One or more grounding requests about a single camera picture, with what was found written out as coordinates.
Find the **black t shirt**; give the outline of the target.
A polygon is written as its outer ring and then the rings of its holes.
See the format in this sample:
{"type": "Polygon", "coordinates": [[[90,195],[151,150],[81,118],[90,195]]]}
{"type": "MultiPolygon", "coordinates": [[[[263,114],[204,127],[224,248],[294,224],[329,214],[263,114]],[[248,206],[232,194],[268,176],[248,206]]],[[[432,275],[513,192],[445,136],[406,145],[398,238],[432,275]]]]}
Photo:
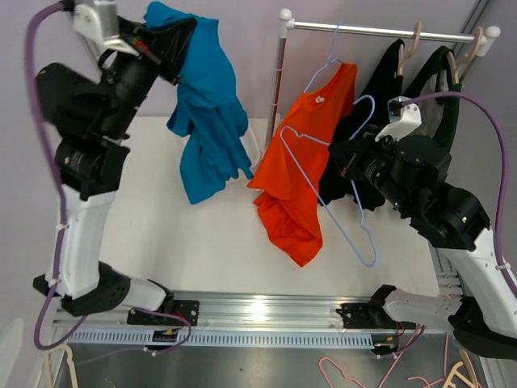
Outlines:
{"type": "MultiPolygon", "coordinates": [[[[398,66],[399,53],[404,48],[404,41],[398,39],[386,49],[362,92],[363,95],[373,97],[376,103],[375,110],[371,110],[369,99],[354,105],[351,113],[339,121],[332,138],[333,143],[348,140],[366,120],[369,124],[381,127],[389,123],[387,102],[401,95],[403,77],[398,73],[398,66]]],[[[350,195],[363,209],[371,211],[385,204],[385,198],[368,181],[359,181],[352,185],[350,180],[341,177],[331,159],[320,178],[319,195],[325,204],[350,195]]]]}

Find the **orange t shirt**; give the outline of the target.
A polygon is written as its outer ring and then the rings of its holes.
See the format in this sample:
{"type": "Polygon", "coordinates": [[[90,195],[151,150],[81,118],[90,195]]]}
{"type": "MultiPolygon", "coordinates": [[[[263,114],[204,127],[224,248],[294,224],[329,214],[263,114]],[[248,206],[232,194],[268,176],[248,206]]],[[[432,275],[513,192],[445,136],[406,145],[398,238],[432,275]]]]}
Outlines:
{"type": "Polygon", "coordinates": [[[254,205],[268,238],[300,267],[323,245],[316,192],[337,124],[353,108],[357,72],[342,64],[324,87],[298,98],[248,184],[260,192],[254,205]]]}

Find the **green white raglan shirt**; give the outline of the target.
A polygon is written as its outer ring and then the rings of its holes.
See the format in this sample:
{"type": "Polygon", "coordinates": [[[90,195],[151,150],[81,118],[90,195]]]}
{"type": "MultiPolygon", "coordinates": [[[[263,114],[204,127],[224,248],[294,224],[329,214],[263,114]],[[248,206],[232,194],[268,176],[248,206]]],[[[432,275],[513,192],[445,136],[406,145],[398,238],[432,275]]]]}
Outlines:
{"type": "MultiPolygon", "coordinates": [[[[405,97],[411,99],[440,92],[461,92],[462,84],[456,79],[453,51],[447,46],[437,48],[406,88],[405,97]]],[[[435,98],[419,102],[421,125],[411,135],[432,138],[440,147],[450,151],[456,135],[460,114],[460,100],[435,98]]]]}

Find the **blue t shirt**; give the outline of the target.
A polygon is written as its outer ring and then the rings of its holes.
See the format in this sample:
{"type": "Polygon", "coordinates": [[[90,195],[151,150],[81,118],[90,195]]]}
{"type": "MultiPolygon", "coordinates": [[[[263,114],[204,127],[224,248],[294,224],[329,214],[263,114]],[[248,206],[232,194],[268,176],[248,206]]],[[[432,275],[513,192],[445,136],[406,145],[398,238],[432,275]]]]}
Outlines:
{"type": "Polygon", "coordinates": [[[248,116],[237,97],[233,66],[219,41],[216,19],[196,16],[187,57],[179,72],[177,104],[167,123],[187,144],[180,175],[189,202],[207,200],[240,174],[252,179],[241,138],[248,116]]]}

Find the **beige wooden hanger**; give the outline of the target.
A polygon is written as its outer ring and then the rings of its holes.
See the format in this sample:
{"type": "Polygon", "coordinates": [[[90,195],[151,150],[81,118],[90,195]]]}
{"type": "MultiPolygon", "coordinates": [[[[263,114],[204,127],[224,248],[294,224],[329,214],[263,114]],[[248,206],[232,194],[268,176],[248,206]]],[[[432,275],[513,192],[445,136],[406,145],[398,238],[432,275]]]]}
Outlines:
{"type": "Polygon", "coordinates": [[[448,61],[448,68],[450,69],[450,75],[452,84],[456,85],[460,82],[460,74],[462,70],[465,70],[466,67],[473,61],[477,53],[479,52],[480,48],[485,44],[485,36],[484,36],[484,29],[481,26],[478,26],[474,29],[474,41],[473,41],[473,48],[468,51],[467,53],[464,53],[460,60],[458,61],[455,58],[455,54],[452,51],[449,51],[447,53],[447,61],[448,61]]]}
{"type": "Polygon", "coordinates": [[[418,21],[414,26],[413,43],[409,48],[406,48],[405,45],[401,45],[399,48],[398,54],[398,67],[397,67],[397,75],[402,76],[404,67],[406,62],[414,55],[416,48],[418,47],[420,36],[422,33],[422,22],[418,21]]]}

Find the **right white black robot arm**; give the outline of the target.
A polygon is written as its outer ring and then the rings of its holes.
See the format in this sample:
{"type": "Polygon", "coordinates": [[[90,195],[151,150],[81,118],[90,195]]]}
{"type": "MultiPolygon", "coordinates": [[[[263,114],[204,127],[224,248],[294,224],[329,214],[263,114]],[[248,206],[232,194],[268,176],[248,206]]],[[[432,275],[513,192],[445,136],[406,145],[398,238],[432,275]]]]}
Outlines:
{"type": "Polygon", "coordinates": [[[368,303],[377,327],[392,321],[451,332],[485,358],[516,358],[516,304],[496,268],[494,236],[481,202],[445,179],[451,155],[432,138],[382,140],[365,133],[329,147],[340,175],[368,181],[401,218],[445,255],[469,289],[467,297],[429,297],[382,285],[368,303]]]}

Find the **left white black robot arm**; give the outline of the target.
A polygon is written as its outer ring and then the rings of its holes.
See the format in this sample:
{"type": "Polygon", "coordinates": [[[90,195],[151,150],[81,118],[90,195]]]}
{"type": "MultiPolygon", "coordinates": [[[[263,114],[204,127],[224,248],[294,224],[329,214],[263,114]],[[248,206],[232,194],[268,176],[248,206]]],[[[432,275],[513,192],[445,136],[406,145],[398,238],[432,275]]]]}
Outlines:
{"type": "Polygon", "coordinates": [[[120,20],[129,53],[104,52],[111,65],[98,82],[60,63],[36,76],[44,119],[61,136],[52,161],[65,199],[57,237],[60,263],[38,276],[33,286],[60,297],[75,317],[128,306],[145,309],[156,324],[174,314],[174,294],[152,280],[116,271],[99,258],[103,230],[119,189],[128,148],[128,127],[157,78],[176,83],[187,57],[196,21],[187,18],[150,29],[120,20]]]}

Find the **beige hanger on floor right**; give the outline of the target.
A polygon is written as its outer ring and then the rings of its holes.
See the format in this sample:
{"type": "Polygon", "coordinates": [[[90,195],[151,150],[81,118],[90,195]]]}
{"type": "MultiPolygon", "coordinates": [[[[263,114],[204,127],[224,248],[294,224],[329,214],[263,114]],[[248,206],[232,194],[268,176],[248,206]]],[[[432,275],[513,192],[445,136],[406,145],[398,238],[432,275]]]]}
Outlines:
{"type": "Polygon", "coordinates": [[[459,351],[461,361],[456,362],[442,385],[443,388],[456,388],[457,382],[464,383],[469,388],[478,388],[479,381],[473,363],[466,350],[459,351]]]}

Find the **beige hanger on floor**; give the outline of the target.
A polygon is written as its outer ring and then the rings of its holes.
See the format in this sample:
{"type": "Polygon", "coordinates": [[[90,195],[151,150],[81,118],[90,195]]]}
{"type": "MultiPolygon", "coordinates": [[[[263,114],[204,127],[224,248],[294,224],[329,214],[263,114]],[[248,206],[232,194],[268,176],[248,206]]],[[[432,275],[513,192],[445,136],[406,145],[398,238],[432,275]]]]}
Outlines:
{"type": "Polygon", "coordinates": [[[61,344],[53,349],[43,352],[42,380],[43,387],[52,388],[55,386],[61,364],[65,362],[65,369],[69,373],[70,386],[78,388],[78,375],[74,362],[74,353],[68,344],[61,344]]]}
{"type": "Polygon", "coordinates": [[[456,362],[442,385],[443,388],[456,388],[457,382],[464,383],[469,388],[478,388],[479,381],[473,363],[466,350],[459,351],[461,361],[456,362]]]}

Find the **beige hanger on floor left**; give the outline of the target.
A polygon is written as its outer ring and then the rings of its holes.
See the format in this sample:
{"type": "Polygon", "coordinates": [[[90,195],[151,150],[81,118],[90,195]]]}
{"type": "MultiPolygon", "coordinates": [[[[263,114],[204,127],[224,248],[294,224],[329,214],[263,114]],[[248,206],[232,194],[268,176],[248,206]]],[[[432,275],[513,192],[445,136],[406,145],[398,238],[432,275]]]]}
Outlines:
{"type": "Polygon", "coordinates": [[[53,349],[43,352],[42,380],[43,387],[52,388],[55,386],[61,364],[65,362],[65,369],[69,373],[70,386],[78,388],[78,375],[74,362],[74,353],[68,344],[61,344],[53,349]]]}

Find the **metal clothes rack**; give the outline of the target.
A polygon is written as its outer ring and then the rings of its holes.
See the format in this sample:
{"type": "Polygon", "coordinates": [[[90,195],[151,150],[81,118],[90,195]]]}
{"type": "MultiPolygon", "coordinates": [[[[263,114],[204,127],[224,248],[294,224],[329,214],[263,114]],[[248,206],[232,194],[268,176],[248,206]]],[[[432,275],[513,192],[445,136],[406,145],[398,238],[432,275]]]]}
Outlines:
{"type": "MultiPolygon", "coordinates": [[[[271,143],[271,139],[274,136],[275,130],[280,124],[280,114],[278,113],[278,102],[280,97],[280,88],[283,75],[284,67],[284,55],[287,45],[288,33],[293,30],[305,30],[315,32],[333,32],[337,25],[329,23],[311,23],[302,22],[296,20],[292,16],[292,12],[284,8],[280,11],[280,29],[278,47],[275,59],[275,81],[273,89],[273,98],[271,104],[271,110],[267,122],[267,133],[265,139],[265,147],[268,147],[271,143]]],[[[474,27],[471,34],[444,34],[434,32],[423,32],[420,36],[420,41],[435,41],[442,43],[454,43],[454,44],[473,44],[474,41],[474,27]]],[[[479,52],[473,59],[473,61],[466,67],[465,70],[461,71],[460,80],[463,81],[468,74],[472,71],[473,64],[476,63],[477,59],[484,57],[490,50],[492,44],[499,38],[501,29],[497,26],[490,26],[484,29],[485,44],[480,48],[479,52]]],[[[338,30],[339,33],[352,34],[359,36],[379,36],[389,38],[400,38],[400,39],[413,39],[412,35],[414,31],[382,28],[382,27],[362,27],[350,24],[344,24],[338,30]]]]}

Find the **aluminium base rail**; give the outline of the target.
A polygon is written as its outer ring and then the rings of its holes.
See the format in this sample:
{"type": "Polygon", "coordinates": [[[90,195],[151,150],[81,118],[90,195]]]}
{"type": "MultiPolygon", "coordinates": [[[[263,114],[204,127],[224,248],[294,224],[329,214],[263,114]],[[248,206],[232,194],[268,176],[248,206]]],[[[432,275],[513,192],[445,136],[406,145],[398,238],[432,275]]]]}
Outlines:
{"type": "MultiPolygon", "coordinates": [[[[366,327],[343,326],[343,318],[336,310],[342,305],[367,305],[370,297],[323,297],[259,295],[246,293],[176,292],[175,311],[184,318],[190,318],[198,331],[305,331],[323,332],[334,329],[350,331],[365,330],[366,327]]],[[[128,323],[128,316],[134,315],[129,307],[119,306],[114,310],[93,314],[86,318],[81,329],[164,329],[148,323],[128,323]]],[[[53,327],[71,328],[75,318],[58,307],[53,327]]]]}

